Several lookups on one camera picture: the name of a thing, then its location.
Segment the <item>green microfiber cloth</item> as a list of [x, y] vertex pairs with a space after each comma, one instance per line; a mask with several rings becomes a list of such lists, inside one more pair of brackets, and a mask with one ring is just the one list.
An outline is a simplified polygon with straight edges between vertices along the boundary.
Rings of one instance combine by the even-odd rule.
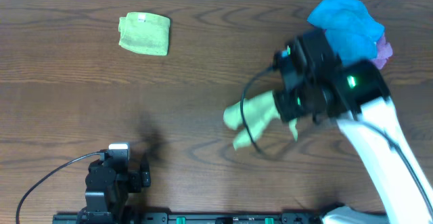
[[[275, 105], [273, 91], [267, 91], [251, 99], [245, 99], [243, 103], [244, 118], [255, 142], [260, 139], [263, 131], [267, 128], [272, 120], [281, 119], [280, 113]], [[223, 122], [231, 130], [237, 130], [243, 124], [240, 101], [225, 109]], [[288, 123], [289, 129], [295, 141], [298, 140], [298, 131], [296, 129], [297, 119]], [[246, 127], [237, 134], [233, 140], [235, 150], [252, 146], [250, 136]]]

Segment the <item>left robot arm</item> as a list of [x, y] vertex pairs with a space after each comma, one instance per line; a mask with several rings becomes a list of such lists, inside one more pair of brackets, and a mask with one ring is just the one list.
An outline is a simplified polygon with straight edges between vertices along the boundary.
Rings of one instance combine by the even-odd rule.
[[147, 156], [142, 155], [139, 169], [129, 170], [128, 150], [102, 150], [86, 176], [86, 207], [75, 223], [140, 223], [140, 214], [126, 202], [131, 193], [151, 185]]

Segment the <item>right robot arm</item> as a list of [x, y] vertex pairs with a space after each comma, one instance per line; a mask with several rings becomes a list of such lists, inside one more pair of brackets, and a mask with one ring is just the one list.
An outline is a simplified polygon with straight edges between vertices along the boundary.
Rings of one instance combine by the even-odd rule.
[[281, 120], [334, 121], [361, 158], [389, 223], [431, 223], [432, 187], [396, 115], [387, 84], [373, 63], [344, 65], [321, 29], [297, 36], [273, 57], [284, 88], [273, 94]]

